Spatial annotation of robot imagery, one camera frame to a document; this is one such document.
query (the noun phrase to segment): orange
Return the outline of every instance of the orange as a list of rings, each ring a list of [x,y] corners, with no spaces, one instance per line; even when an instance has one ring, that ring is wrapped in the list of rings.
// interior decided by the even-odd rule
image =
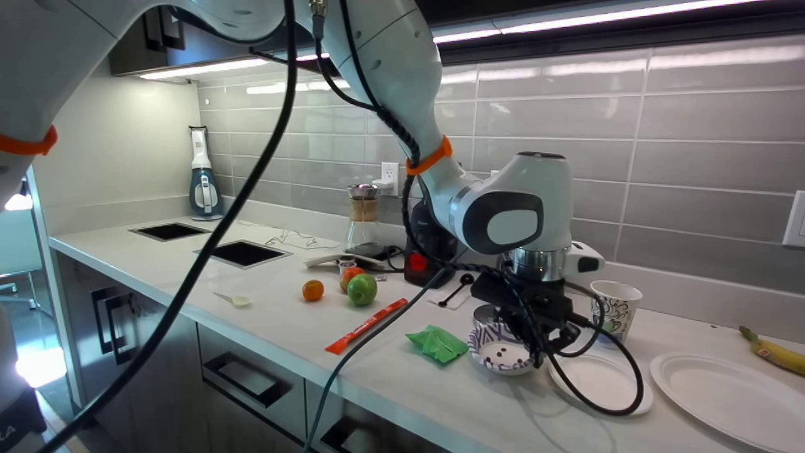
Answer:
[[[319,302],[325,297],[325,284],[319,279],[307,279],[302,287],[304,302]]]
[[[357,274],[362,274],[360,267],[342,269],[342,282],[340,282],[342,292],[347,292],[350,279],[357,277]]]

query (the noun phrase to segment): cup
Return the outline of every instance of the cup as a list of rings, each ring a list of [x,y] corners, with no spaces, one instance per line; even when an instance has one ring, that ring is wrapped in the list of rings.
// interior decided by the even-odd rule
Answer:
[[[636,287],[611,282],[611,279],[594,279],[589,289],[596,292],[596,297],[604,302],[604,330],[614,337],[626,337],[634,312],[639,307],[639,299],[644,294]],[[599,302],[591,302],[594,325],[601,320]]]

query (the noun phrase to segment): gray tile backsplash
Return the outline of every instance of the gray tile backsplash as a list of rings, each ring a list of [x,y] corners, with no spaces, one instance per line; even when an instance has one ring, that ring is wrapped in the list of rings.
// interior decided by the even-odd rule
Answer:
[[[199,83],[226,194],[274,128],[282,81],[267,68]],[[254,196],[347,214],[347,189],[405,154],[317,86],[302,73]],[[445,68],[435,118],[478,176],[516,151],[564,154],[571,232],[609,259],[805,294],[805,252],[780,247],[805,189],[805,35]],[[380,216],[400,221],[397,201]]]

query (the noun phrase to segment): white countertop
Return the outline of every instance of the white countertop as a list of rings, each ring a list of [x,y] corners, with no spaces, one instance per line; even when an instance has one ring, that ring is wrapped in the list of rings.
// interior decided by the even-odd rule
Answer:
[[[50,247],[166,305],[206,234],[153,242],[128,232],[133,227],[60,234],[50,239]],[[211,259],[184,315],[319,385],[337,365],[337,357],[325,352],[332,340],[357,327],[380,305],[397,297],[410,299],[418,292],[400,277],[387,277],[372,310],[352,310],[337,289],[335,272],[312,274],[304,269],[304,259],[337,252],[335,242],[317,239],[312,244],[312,239],[297,234],[282,239],[279,229],[249,221],[234,224],[224,242],[234,239],[272,242],[269,247],[287,252],[287,257],[252,267]],[[309,277],[322,279],[327,287],[325,299],[317,305],[307,305],[299,297],[299,287]],[[252,307],[236,310],[214,292],[249,297]],[[448,450],[707,453],[752,448],[697,423],[667,400],[647,370],[654,357],[664,352],[714,355],[760,370],[805,395],[802,378],[760,362],[735,330],[647,310],[639,310],[626,340],[654,388],[652,410],[636,418],[606,418],[569,403],[556,393],[546,372],[548,365],[523,378],[501,378],[473,365],[468,355],[438,367],[413,352],[405,332],[418,332],[428,325],[445,327],[465,340],[475,305],[475,299],[468,299],[460,310],[440,310],[430,297],[423,297],[397,325],[352,357],[335,385],[337,393]]]

